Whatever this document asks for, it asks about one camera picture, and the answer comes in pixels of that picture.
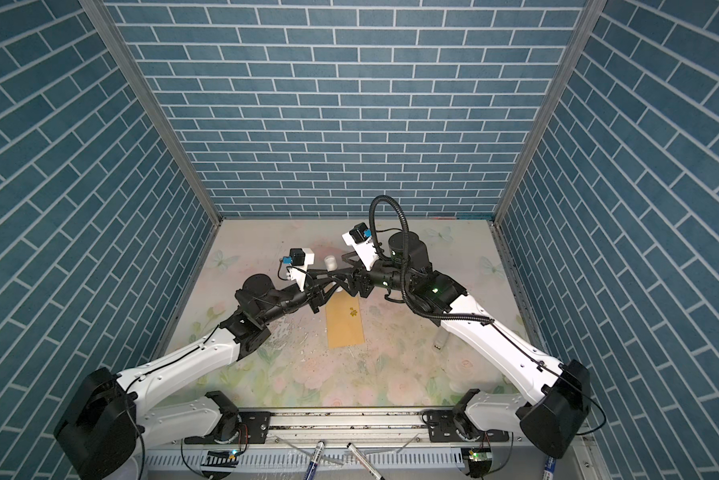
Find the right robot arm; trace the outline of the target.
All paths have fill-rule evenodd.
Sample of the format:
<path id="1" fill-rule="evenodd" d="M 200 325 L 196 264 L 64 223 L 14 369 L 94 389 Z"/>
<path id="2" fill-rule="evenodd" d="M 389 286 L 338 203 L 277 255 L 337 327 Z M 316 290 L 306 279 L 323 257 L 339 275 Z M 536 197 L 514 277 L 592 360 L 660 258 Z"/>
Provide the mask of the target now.
<path id="1" fill-rule="evenodd" d="M 601 406 L 593 399 L 591 372 L 579 361 L 567 363 L 529 344 L 496 320 L 469 290 L 433 269 L 425 244 L 409 228 L 403 208 L 388 195 L 369 205 L 369 221 L 345 233 L 361 264 L 358 290 L 397 291 L 401 304 L 487 358 L 519 390 L 519 430 L 547 456 L 561 459 L 583 423 Z"/>

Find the white glue stick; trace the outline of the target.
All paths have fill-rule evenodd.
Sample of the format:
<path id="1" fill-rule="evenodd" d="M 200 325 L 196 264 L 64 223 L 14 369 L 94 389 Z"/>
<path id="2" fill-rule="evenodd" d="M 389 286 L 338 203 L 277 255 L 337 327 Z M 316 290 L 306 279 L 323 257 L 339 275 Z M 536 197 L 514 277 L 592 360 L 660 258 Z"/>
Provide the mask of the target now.
<path id="1" fill-rule="evenodd" d="M 337 261 L 334 256 L 329 255 L 324 258 L 324 265 L 327 271 L 337 270 Z"/>

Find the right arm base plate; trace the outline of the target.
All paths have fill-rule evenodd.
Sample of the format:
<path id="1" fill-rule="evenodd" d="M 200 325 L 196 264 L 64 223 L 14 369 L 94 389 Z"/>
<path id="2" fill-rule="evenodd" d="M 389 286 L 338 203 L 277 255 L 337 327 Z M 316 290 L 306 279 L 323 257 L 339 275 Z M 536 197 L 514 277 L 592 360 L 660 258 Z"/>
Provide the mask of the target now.
<path id="1" fill-rule="evenodd" d="M 453 410 L 429 409 L 421 413 L 421 420 L 433 443 L 455 442 L 507 442 L 509 432 L 503 430 L 479 430 L 463 413 Z"/>

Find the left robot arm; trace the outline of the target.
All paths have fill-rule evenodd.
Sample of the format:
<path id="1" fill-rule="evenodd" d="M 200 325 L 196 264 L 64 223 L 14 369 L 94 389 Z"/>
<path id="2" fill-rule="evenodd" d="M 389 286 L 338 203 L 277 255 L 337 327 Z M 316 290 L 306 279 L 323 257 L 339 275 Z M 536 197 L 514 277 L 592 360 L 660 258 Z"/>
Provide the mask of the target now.
<path id="1" fill-rule="evenodd" d="M 303 307 L 317 312 L 338 290 L 365 296 L 373 289 L 361 268 L 295 271 L 301 278 L 282 289 L 275 288 L 266 274 L 247 278 L 235 293 L 235 312 L 209 334 L 171 354 L 118 373 L 106 367 L 89 373 L 54 430 L 78 476 L 123 477 L 133 457 L 143 458 L 150 446 L 174 440 L 232 440 L 238 409 L 226 395 L 213 391 L 176 407 L 160 408 L 159 403 L 255 352 L 269 338 L 271 322 Z"/>

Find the yellow envelope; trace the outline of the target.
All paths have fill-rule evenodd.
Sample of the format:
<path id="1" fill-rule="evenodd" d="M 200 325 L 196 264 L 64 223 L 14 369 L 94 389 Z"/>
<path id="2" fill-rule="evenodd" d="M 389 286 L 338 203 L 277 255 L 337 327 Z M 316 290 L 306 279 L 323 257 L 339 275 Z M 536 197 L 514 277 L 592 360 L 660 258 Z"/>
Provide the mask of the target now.
<path id="1" fill-rule="evenodd" d="M 335 293 L 324 308 L 327 344 L 330 349 L 365 343 L 363 320 L 356 297 L 347 292 Z"/>

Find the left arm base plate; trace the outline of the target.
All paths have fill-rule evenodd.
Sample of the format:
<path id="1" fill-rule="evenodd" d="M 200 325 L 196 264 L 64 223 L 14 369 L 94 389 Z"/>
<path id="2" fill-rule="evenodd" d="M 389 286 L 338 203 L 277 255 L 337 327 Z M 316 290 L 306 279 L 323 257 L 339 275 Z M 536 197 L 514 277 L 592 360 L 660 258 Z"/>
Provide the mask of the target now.
<path id="1" fill-rule="evenodd" d="M 184 442 L 189 445 L 230 445 L 245 447 L 263 444 L 267 438 L 271 413 L 266 411 L 241 411 L 225 415 L 205 436 L 190 436 Z"/>

